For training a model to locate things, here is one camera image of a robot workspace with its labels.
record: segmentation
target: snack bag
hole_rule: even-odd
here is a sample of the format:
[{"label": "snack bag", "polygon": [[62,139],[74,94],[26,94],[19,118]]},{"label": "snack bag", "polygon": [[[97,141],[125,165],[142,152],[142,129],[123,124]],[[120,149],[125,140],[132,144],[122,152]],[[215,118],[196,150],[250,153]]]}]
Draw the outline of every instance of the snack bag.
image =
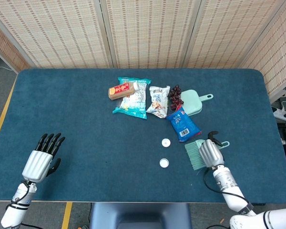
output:
[{"label": "snack bag", "polygon": [[145,90],[147,85],[151,83],[151,80],[128,77],[118,77],[118,79],[120,81],[120,84],[123,84],[125,82],[137,82],[139,89],[133,94],[123,97],[123,100],[118,103],[118,106],[112,113],[120,112],[134,117],[147,119],[145,111]]},{"label": "snack bag", "polygon": [[152,104],[146,112],[152,113],[159,118],[165,118],[167,114],[167,96],[170,92],[170,86],[165,88],[150,87],[149,91],[152,97]]},{"label": "snack bag", "polygon": [[178,111],[167,116],[166,119],[171,121],[173,128],[178,134],[180,142],[185,142],[189,138],[201,134],[201,130],[184,112],[184,109],[182,107]]}]

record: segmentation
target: floor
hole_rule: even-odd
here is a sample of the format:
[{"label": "floor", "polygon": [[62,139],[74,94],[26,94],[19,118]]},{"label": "floor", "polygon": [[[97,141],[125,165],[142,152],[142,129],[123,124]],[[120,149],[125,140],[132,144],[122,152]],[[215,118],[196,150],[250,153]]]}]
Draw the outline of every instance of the floor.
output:
[{"label": "floor", "polygon": [[[2,60],[0,60],[0,66],[8,67]],[[14,83],[15,77],[16,74],[13,71],[0,69],[0,115],[10,93],[10,89]],[[7,202],[0,202],[0,221],[5,212],[6,205]],[[42,227],[44,229],[67,229],[67,227],[62,227],[65,208],[66,203],[33,202],[23,222]],[[260,213],[266,210],[280,208],[286,208],[286,204],[255,206],[255,212]],[[89,203],[73,203],[71,209],[68,226],[69,229],[77,229],[79,226],[89,224]],[[235,213],[232,212],[226,204],[191,204],[190,209],[194,229],[205,229],[210,225],[219,224],[222,219],[224,219],[223,225],[228,226],[230,217],[235,215]]]}]

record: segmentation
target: barcode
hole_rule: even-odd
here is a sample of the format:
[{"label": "barcode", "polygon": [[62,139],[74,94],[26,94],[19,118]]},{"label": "barcode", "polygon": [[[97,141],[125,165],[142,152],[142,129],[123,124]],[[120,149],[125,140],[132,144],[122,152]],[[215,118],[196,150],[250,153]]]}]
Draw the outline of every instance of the barcode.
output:
[{"label": "barcode", "polygon": [[186,128],[184,131],[179,132],[181,137],[187,135],[188,133],[190,133],[188,128]]}]

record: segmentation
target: green brush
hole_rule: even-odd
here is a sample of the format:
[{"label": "green brush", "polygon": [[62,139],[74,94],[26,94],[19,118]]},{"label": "green brush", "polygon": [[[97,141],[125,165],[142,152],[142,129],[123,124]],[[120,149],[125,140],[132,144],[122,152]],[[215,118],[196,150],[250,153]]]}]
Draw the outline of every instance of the green brush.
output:
[{"label": "green brush", "polygon": [[[194,170],[206,167],[204,160],[199,153],[199,148],[201,147],[203,142],[205,142],[205,140],[199,139],[184,145]],[[217,146],[218,149],[226,148],[230,145],[230,143],[227,141],[222,142],[221,144],[223,144],[223,146]]]}]

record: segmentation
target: robotic arm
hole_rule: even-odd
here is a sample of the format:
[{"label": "robotic arm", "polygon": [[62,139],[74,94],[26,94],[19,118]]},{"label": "robotic arm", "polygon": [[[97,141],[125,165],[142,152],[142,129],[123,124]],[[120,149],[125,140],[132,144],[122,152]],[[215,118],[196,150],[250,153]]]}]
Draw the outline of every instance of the robotic arm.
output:
[{"label": "robotic arm", "polygon": [[[221,143],[213,138],[211,132],[199,149],[199,153],[209,168],[204,174],[204,183],[208,189],[223,194],[228,207],[238,212],[230,219],[231,229],[286,229],[286,209],[267,211],[256,215],[253,212],[252,204],[244,198],[238,184],[233,178],[230,170],[224,166],[224,157],[217,148]],[[208,171],[213,170],[213,177],[216,180],[220,191],[210,188],[205,182],[205,175]]]},{"label": "robotic arm", "polygon": [[55,172],[58,168],[61,162],[60,158],[55,161],[53,166],[50,165],[65,137],[58,139],[61,136],[60,133],[55,137],[53,136],[54,134],[50,134],[47,137],[47,134],[44,134],[39,140],[35,150],[31,152],[22,172],[24,181],[18,186],[1,220],[3,228],[20,228],[24,215],[37,191],[36,184],[42,182],[45,177]]}]

